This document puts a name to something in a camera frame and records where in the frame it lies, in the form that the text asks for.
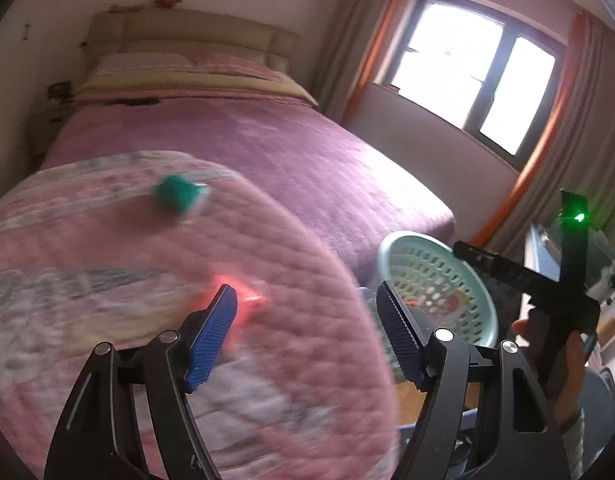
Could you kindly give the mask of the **person's right hand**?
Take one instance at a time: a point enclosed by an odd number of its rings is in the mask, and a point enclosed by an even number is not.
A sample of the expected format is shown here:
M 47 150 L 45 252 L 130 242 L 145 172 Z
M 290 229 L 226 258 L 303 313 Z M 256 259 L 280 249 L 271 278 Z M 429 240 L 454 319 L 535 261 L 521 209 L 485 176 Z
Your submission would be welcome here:
M 585 378 L 584 351 L 579 332 L 572 332 L 565 343 L 565 380 L 557 396 L 545 394 L 554 420 L 564 434 L 580 418 L 579 397 Z

